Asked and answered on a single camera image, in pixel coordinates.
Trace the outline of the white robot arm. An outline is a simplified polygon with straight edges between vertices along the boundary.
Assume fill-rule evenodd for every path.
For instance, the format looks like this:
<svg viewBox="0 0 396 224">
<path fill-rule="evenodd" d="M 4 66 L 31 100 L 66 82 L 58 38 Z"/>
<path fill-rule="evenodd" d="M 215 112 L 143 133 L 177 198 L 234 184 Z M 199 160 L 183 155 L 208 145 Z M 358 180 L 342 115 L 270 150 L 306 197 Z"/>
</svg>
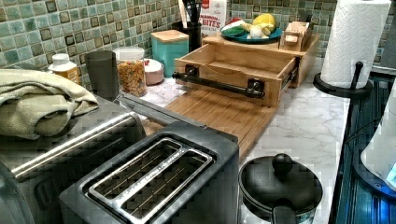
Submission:
<svg viewBox="0 0 396 224">
<path fill-rule="evenodd" d="M 384 115 L 367 147 L 357 157 L 355 171 L 369 186 L 395 200 L 396 96 L 392 84 Z"/>
</svg>

